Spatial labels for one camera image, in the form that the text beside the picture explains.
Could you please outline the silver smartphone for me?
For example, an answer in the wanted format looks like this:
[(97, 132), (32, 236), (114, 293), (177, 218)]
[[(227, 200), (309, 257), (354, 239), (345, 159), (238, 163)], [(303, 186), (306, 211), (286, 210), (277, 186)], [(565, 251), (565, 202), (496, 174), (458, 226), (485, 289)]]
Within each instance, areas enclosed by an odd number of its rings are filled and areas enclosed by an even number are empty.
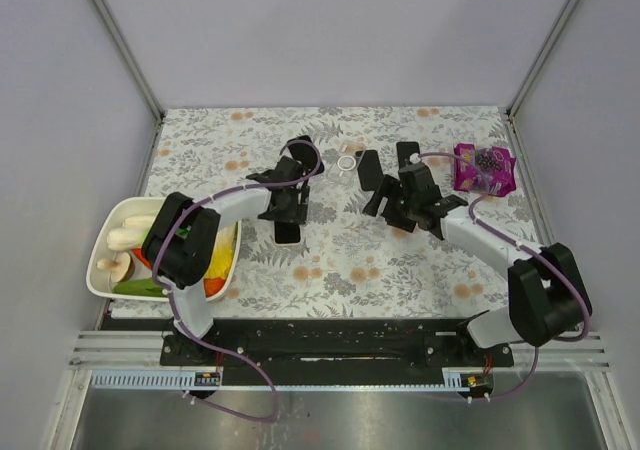
[(420, 146), (416, 141), (397, 142), (396, 153), (399, 168), (404, 168), (420, 161)]

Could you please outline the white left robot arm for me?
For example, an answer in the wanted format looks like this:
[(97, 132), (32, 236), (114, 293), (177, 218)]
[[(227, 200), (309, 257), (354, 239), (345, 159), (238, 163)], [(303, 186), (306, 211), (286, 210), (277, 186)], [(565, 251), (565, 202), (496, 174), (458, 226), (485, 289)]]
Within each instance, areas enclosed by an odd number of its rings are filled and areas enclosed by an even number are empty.
[(306, 223), (308, 179), (323, 170), (319, 157), (283, 156), (274, 169), (200, 202), (179, 192), (165, 198), (142, 254), (152, 265), (152, 280), (169, 298), (178, 330), (201, 338), (213, 325), (201, 281), (220, 232), (256, 217), (273, 223), (278, 243), (297, 242)]

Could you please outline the blue smartphone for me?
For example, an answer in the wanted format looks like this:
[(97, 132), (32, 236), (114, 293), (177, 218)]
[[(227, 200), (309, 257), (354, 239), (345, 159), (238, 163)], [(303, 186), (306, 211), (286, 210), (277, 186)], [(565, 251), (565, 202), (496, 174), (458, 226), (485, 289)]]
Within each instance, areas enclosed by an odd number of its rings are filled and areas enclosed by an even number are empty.
[(295, 245), (301, 242), (301, 228), (299, 224), (275, 222), (274, 242), (276, 245)]

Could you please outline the clear magsafe phone case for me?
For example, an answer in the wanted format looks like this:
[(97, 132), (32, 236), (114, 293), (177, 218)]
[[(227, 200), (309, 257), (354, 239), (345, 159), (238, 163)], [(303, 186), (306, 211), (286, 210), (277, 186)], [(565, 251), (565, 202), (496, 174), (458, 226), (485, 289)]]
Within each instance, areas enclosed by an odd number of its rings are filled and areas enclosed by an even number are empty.
[(326, 177), (334, 183), (348, 186), (357, 174), (366, 147), (355, 141), (343, 141), (333, 159), (326, 163)]

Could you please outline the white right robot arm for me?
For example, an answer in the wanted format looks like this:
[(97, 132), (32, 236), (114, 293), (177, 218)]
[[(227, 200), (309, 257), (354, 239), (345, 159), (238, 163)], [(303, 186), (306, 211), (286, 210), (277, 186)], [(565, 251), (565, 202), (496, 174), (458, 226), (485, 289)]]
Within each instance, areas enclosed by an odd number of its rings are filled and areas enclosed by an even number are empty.
[(445, 196), (429, 167), (414, 163), (385, 175), (362, 210), (404, 231), (415, 228), (456, 245), (506, 281), (508, 303), (467, 321), (479, 348), (525, 342), (541, 347), (568, 340), (568, 331), (588, 334), (592, 307), (571, 250), (563, 244), (535, 246), (481, 220), (457, 195)]

